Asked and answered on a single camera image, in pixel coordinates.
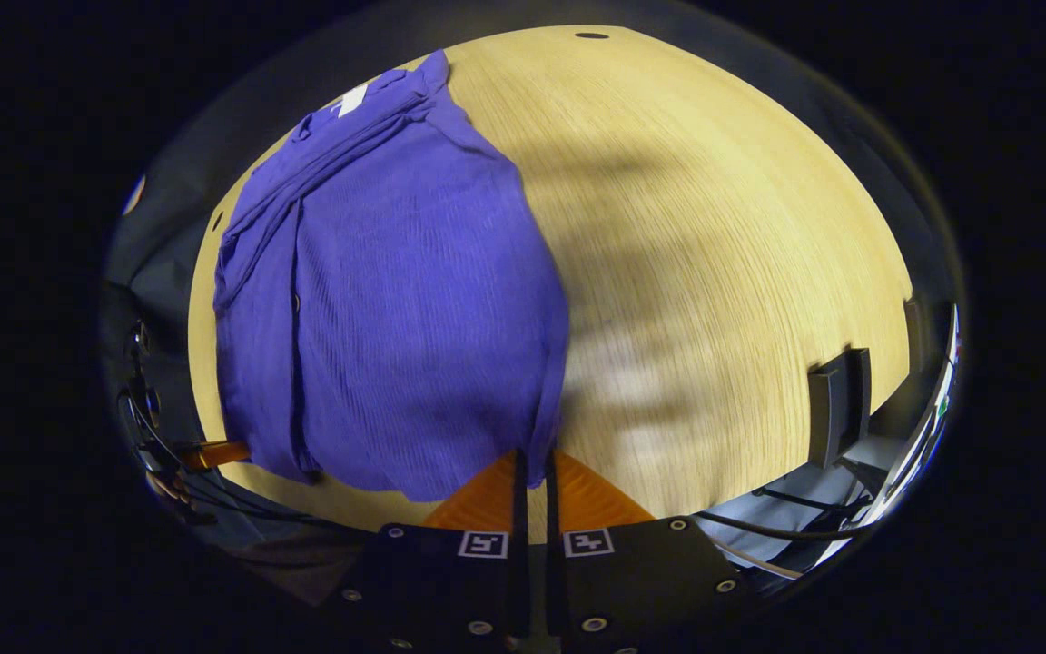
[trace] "light wood surface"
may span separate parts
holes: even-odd
[[[854,174],[780,105],[617,26],[499,33],[447,55],[454,100],[519,166],[568,293],[560,447],[653,516],[707,509],[805,463],[806,374],[847,344],[870,348],[871,410],[904,381],[912,286],[895,241]],[[208,439],[225,438],[217,248],[248,175],[212,211],[210,224],[224,220],[191,287],[191,381]],[[328,478],[306,487],[254,465],[221,472],[364,528],[420,522],[438,504]],[[536,516],[545,501],[530,496]]]

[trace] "purple fabric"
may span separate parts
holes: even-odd
[[[245,184],[217,262],[217,379],[229,438],[267,471],[437,500],[522,448],[543,478],[568,301],[519,171],[447,77],[440,50],[384,73]]]

